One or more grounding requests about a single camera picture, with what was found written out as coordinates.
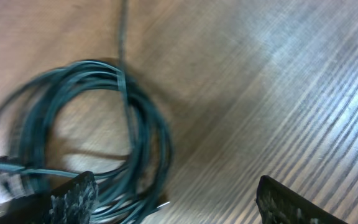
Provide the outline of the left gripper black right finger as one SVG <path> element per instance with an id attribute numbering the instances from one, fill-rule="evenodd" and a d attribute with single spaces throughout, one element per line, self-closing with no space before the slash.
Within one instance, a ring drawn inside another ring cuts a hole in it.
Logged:
<path id="1" fill-rule="evenodd" d="M 268 175 L 259 180 L 256 204 L 263 224 L 346 224 Z"/>

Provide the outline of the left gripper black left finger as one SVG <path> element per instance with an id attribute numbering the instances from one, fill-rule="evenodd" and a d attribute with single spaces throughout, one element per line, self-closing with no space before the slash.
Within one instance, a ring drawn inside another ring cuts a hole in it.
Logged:
<path id="1" fill-rule="evenodd" d="M 0 204 L 0 224 L 89 223 L 97 205 L 98 186 L 86 171 L 51 191 Z"/>

